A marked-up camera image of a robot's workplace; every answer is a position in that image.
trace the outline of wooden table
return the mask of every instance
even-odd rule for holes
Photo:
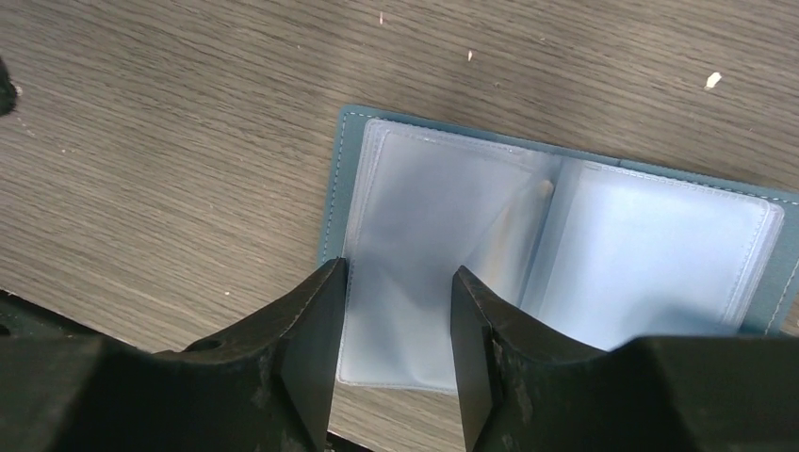
[[[799,190],[797,30],[788,0],[4,0],[0,286],[150,350],[258,309],[315,266],[344,103]],[[332,428],[459,422],[341,387]]]

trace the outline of white speck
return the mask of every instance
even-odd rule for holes
[[[720,73],[712,73],[710,77],[708,77],[708,83],[705,84],[705,89],[715,88],[716,84],[719,83],[721,79],[722,75]]]

